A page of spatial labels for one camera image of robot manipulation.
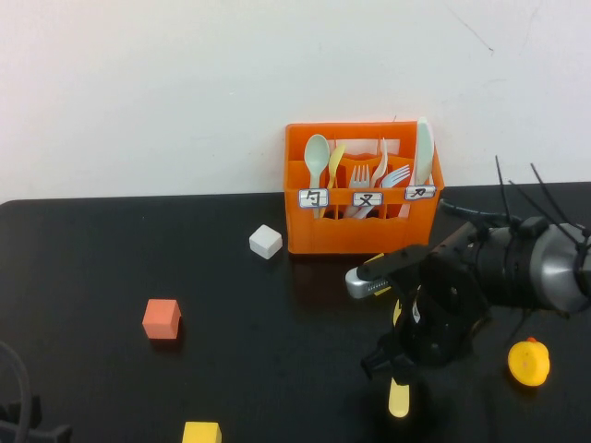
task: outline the white cube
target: white cube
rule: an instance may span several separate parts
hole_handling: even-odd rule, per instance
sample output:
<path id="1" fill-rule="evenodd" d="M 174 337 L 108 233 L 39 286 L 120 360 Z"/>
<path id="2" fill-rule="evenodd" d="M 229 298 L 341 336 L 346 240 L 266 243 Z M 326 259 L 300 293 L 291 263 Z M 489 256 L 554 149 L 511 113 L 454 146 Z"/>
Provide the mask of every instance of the white cube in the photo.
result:
<path id="1" fill-rule="evenodd" d="M 263 258 L 271 258 L 281 249 L 283 241 L 281 234 L 271 229 L 269 226 L 261 225 L 254 234 L 248 239 L 250 249 Z"/>

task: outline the yellow object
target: yellow object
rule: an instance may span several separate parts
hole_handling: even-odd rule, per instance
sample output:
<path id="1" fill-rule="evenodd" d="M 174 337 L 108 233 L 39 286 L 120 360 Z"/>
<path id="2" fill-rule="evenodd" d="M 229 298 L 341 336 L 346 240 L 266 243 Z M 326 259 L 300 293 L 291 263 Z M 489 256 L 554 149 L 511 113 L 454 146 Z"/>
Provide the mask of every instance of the yellow object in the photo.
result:
<path id="1" fill-rule="evenodd" d="M 341 158 L 344 154 L 345 145 L 339 145 L 334 149 L 331 154 L 331 158 L 329 159 L 329 184 L 326 186 L 327 189 L 332 189 L 334 186 L 334 179 L 336 177 L 336 169 L 339 167 L 339 163 L 341 162 Z M 322 208 L 320 211 L 320 218 L 324 217 L 324 211 L 326 208 Z"/>
<path id="2" fill-rule="evenodd" d="M 392 324 L 396 326 L 396 322 L 398 321 L 398 317 L 403 312 L 403 309 L 400 307 L 400 300 L 396 300 L 396 306 L 394 307 L 394 315 L 392 316 Z"/>
<path id="3" fill-rule="evenodd" d="M 550 372 L 548 348 L 536 339 L 514 344 L 508 356 L 509 370 L 526 386 L 539 386 Z"/>
<path id="4" fill-rule="evenodd" d="M 222 431 L 214 422 L 186 422 L 183 443 L 222 443 Z"/>
<path id="5" fill-rule="evenodd" d="M 388 411 L 396 417 L 403 418 L 408 414 L 410 407 L 410 389 L 408 385 L 398 385 L 392 379 L 390 384 L 390 398 L 388 399 Z"/>

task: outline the plastic cutlery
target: plastic cutlery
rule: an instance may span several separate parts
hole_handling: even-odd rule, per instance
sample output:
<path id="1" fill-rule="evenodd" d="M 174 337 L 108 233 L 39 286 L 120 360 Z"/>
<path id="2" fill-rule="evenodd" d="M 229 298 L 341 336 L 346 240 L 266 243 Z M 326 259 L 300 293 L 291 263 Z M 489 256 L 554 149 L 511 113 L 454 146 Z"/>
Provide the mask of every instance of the plastic cutlery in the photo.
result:
<path id="1" fill-rule="evenodd" d="M 403 182 L 408 177 L 410 177 L 410 168 L 408 165 L 405 165 L 401 168 L 398 168 L 396 171 L 392 171 L 388 175 L 384 177 L 381 181 L 381 187 L 395 187 L 400 182 Z M 359 210 L 357 214 L 353 216 L 354 219 L 365 219 L 367 215 L 375 208 L 375 206 L 366 206 Z"/>
<path id="2" fill-rule="evenodd" d="M 320 187 L 320 175 L 329 164 L 330 156 L 331 149 L 325 137 L 316 134 L 309 138 L 304 151 L 304 162 L 310 171 L 310 189 Z M 314 218 L 317 219 L 319 215 L 319 210 L 314 209 Z"/>
<path id="3" fill-rule="evenodd" d="M 363 187 L 369 187 L 369 166 L 365 165 L 363 167 L 363 171 L 361 171 L 361 166 L 355 166 L 353 168 L 353 172 L 351 173 L 351 178 L 349 179 L 349 188 L 360 189 Z M 344 218 L 353 217 L 353 215 L 358 211 L 358 209 L 353 206 L 347 206 L 346 210 L 344 210 Z"/>
<path id="4" fill-rule="evenodd" d="M 388 169 L 388 145 L 386 144 L 385 138 L 382 140 L 384 142 L 384 146 L 381 147 L 381 162 L 371 176 L 369 187 L 376 187 L 376 183 L 378 183 L 378 180 L 380 180 L 381 177 L 386 174 L 386 170 Z"/>
<path id="5" fill-rule="evenodd" d="M 435 142 L 433 132 L 427 118 L 420 117 L 416 121 L 416 150 L 415 150 L 415 170 L 410 178 L 411 186 L 424 185 L 431 176 L 433 169 L 433 155 L 435 152 Z M 410 205 L 403 204 L 398 212 L 398 217 L 408 217 Z"/>
<path id="6" fill-rule="evenodd" d="M 329 184 L 326 186 L 328 189 L 331 189 L 334 186 L 334 178 L 336 177 L 336 169 L 339 167 L 339 163 L 341 162 L 341 158 L 344 154 L 345 145 L 340 145 L 334 149 L 331 154 L 331 159 L 329 160 Z M 322 208 L 320 211 L 320 218 L 324 217 L 324 211 L 326 208 Z"/>

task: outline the white wall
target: white wall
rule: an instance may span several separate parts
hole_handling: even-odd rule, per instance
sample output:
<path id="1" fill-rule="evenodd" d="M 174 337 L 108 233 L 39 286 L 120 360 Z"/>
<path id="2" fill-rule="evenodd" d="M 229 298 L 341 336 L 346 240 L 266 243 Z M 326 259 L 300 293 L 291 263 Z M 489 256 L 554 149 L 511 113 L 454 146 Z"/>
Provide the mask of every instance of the white wall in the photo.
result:
<path id="1" fill-rule="evenodd" d="M 494 183 L 494 154 L 519 182 L 529 162 L 589 180 L 590 18 L 588 0 L 2 0 L 0 201 L 278 191 L 285 125 L 420 115 L 450 186 Z"/>

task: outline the white fork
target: white fork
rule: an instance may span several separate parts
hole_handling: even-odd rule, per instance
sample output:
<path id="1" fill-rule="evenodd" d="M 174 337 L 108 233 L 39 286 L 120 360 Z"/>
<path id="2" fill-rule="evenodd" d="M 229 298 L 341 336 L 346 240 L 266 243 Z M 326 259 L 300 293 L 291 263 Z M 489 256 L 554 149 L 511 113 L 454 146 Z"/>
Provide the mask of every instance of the white fork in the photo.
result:
<path id="1" fill-rule="evenodd" d="M 369 165 L 362 166 L 354 166 L 353 173 L 351 174 L 351 178 L 349 179 L 349 187 L 359 189 L 362 187 L 369 187 Z M 353 217 L 357 212 L 357 208 L 353 205 L 347 206 L 347 209 L 344 210 L 344 218 Z"/>
<path id="2" fill-rule="evenodd" d="M 408 165 L 405 165 L 401 168 L 398 168 L 396 171 L 392 171 L 391 173 L 386 175 L 384 177 L 384 179 L 381 181 L 380 187 L 384 187 L 384 188 L 395 187 L 400 182 L 403 182 L 404 180 L 406 180 L 408 177 L 410 177 L 410 169 L 408 168 Z M 355 214 L 353 216 L 353 218 L 354 219 L 365 219 L 366 216 L 374 208 L 375 208 L 374 206 L 365 206 L 364 208 L 359 210 L 359 212 L 357 214 Z"/>

